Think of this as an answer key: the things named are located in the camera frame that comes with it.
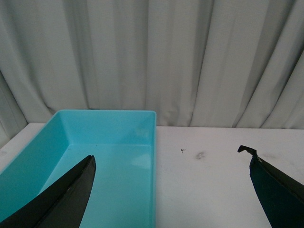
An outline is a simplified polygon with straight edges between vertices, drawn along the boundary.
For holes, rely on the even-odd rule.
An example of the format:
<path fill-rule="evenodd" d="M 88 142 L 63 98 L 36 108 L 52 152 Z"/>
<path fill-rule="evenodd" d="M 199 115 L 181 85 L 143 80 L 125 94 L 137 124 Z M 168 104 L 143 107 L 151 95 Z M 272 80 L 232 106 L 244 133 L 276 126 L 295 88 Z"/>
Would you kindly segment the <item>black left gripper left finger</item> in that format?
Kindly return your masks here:
<path fill-rule="evenodd" d="M 4 219 L 2 228 L 78 228 L 83 219 L 96 172 L 88 155 L 32 201 Z"/>

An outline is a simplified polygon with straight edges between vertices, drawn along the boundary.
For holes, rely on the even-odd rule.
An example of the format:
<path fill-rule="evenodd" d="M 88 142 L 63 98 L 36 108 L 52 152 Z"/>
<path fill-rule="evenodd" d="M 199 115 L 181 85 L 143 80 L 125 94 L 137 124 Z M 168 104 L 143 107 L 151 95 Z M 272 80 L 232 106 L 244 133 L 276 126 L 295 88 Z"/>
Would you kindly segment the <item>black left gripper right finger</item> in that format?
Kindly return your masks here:
<path fill-rule="evenodd" d="M 241 145 L 238 152 L 252 155 L 250 178 L 259 202 L 273 228 L 304 226 L 304 186 L 260 158 L 253 148 Z"/>

